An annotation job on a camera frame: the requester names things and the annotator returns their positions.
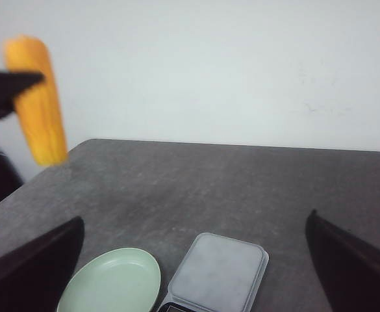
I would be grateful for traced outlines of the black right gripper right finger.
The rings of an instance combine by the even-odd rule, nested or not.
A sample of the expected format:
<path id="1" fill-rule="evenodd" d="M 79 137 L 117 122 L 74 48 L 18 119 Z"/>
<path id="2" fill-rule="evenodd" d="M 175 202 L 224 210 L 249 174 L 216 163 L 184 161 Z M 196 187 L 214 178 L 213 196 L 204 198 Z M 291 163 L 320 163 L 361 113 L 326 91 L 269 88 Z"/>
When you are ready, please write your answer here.
<path id="1" fill-rule="evenodd" d="M 305 236 L 333 311 L 380 311 L 380 249 L 313 210 Z"/>

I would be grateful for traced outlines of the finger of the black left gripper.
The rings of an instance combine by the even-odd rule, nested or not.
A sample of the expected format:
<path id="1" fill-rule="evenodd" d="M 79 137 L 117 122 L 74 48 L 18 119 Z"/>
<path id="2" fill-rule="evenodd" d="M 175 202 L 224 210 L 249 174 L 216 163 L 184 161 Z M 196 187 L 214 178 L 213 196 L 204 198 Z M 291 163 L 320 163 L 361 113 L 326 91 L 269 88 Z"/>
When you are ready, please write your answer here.
<path id="1" fill-rule="evenodd" d="M 44 75 L 37 71 L 0 71 L 0 119 L 15 111 L 16 96 L 43 80 Z"/>

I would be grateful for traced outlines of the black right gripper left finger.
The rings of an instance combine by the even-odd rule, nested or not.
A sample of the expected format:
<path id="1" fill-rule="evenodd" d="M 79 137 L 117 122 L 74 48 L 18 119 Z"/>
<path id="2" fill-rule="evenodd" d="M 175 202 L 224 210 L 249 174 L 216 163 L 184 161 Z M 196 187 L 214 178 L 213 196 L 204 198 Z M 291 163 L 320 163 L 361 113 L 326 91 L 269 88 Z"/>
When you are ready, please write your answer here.
<path id="1" fill-rule="evenodd" d="M 0 311 L 56 311 L 83 241 L 76 216 L 0 257 Z"/>

